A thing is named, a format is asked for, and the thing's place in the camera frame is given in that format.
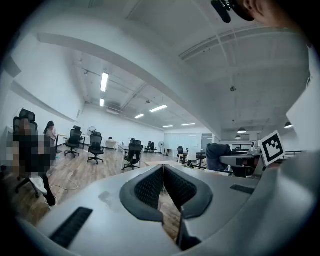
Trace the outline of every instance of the white ceiling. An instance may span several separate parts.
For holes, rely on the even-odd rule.
[[[106,111],[108,108],[112,112],[119,113],[121,117],[161,129],[167,125],[180,128],[181,124],[185,123],[202,125],[169,97],[138,77],[105,60],[76,50],[70,51],[73,66],[87,103],[99,106],[100,99],[104,99]],[[106,92],[100,90],[100,75],[104,70],[109,74]],[[149,111],[162,105],[167,105],[168,108],[153,113]],[[135,119],[139,114],[144,114],[144,116]]]
[[[284,124],[286,112],[305,88],[308,51],[300,36],[287,29],[244,21],[234,13],[232,22],[226,24],[210,0],[79,0],[75,4],[106,8],[158,33],[196,71],[199,93],[212,96],[207,107],[219,111],[223,140],[233,139],[232,134],[239,127],[262,131]],[[85,54],[83,65],[98,74],[108,68],[111,76],[105,96],[111,108],[134,116],[166,104],[168,110],[158,112],[156,117],[149,114],[140,121],[156,127],[196,122],[172,100],[132,74]],[[98,76],[89,77],[85,78],[87,87],[100,86]],[[89,90],[89,98],[98,100],[99,90]]]

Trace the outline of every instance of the gray chair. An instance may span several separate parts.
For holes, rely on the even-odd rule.
[[[87,163],[90,160],[95,160],[96,164],[98,164],[98,160],[101,160],[102,163],[104,162],[103,159],[98,158],[98,155],[104,154],[104,149],[105,149],[105,147],[101,146],[101,141],[102,141],[101,133],[94,131],[90,136],[90,146],[88,150],[89,153],[94,154],[94,157],[92,156],[88,157],[88,160],[86,161]]]

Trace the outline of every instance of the wall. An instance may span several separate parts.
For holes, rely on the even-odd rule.
[[[14,80],[49,107],[77,120],[84,99],[69,52],[61,46],[41,43],[29,33],[12,51],[12,59],[21,69]]]
[[[285,151],[301,151],[299,139],[294,130],[281,136],[282,145]]]
[[[164,132],[162,130],[109,114],[105,108],[88,104],[85,105],[79,119],[79,126],[84,134],[87,134],[89,127],[96,127],[104,140],[112,137],[114,141],[123,142],[125,145],[128,145],[128,138],[135,138],[141,141],[144,146],[147,146],[148,142],[152,141],[154,146],[158,148],[158,142],[164,140]],[[86,138],[85,143],[89,144],[90,138]]]

